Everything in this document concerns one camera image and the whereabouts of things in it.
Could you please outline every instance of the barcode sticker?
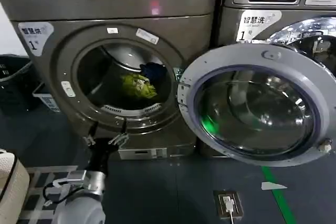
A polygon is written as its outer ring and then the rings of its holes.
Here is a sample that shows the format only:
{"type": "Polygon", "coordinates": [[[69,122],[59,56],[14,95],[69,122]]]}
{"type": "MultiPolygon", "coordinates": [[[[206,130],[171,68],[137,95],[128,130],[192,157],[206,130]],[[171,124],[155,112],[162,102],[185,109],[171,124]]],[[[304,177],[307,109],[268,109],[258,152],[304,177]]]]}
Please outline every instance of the barcode sticker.
{"type": "Polygon", "coordinates": [[[157,44],[159,42],[159,37],[158,36],[155,36],[145,30],[142,30],[140,28],[138,28],[138,30],[136,31],[136,35],[150,43],[153,43],[153,44],[157,44]]]}

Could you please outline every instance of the open washer door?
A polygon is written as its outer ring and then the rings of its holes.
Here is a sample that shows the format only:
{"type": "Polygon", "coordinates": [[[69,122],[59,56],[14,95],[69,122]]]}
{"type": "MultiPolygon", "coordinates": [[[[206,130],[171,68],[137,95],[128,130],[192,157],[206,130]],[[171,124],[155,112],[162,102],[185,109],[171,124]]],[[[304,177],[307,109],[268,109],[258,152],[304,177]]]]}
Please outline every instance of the open washer door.
{"type": "Polygon", "coordinates": [[[284,45],[211,50],[184,71],[177,98],[203,142],[246,163],[300,165],[334,146],[336,79],[284,45]]]}

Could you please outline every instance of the plastic crate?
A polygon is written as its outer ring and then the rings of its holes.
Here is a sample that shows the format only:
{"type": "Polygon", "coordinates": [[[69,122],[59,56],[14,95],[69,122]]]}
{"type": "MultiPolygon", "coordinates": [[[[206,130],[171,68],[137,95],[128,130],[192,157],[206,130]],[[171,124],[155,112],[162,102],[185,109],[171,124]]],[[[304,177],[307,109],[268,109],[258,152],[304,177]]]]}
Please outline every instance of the plastic crate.
{"type": "Polygon", "coordinates": [[[38,97],[41,99],[41,101],[48,106],[52,111],[54,112],[60,112],[59,107],[57,106],[57,103],[49,93],[47,87],[44,83],[41,83],[34,91],[33,96],[38,97]]]}
{"type": "Polygon", "coordinates": [[[29,187],[29,174],[13,153],[0,150],[0,223],[15,224],[29,187]]]}
{"type": "Polygon", "coordinates": [[[4,114],[33,109],[39,100],[32,96],[32,91],[39,83],[29,58],[0,55],[0,109],[4,114]]]}

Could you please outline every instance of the black basket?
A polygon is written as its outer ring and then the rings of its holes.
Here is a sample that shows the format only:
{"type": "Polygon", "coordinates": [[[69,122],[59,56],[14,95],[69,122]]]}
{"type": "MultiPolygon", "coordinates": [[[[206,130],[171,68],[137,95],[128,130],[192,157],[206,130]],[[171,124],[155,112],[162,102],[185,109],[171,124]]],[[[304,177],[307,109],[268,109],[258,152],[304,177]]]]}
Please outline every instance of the black basket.
{"type": "Polygon", "coordinates": [[[0,109],[4,114],[33,109],[39,99],[33,97],[32,92],[39,83],[29,58],[0,55],[0,109]]]}

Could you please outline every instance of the yellow-green garment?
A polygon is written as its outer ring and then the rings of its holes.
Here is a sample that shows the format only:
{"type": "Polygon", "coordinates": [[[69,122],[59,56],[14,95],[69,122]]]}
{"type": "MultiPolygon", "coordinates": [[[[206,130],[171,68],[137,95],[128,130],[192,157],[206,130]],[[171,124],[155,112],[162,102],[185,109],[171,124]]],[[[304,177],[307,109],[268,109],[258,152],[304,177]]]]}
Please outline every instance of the yellow-green garment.
{"type": "Polygon", "coordinates": [[[129,96],[151,99],[157,95],[155,87],[150,84],[148,78],[140,74],[128,74],[121,76],[122,89],[129,96]]]}

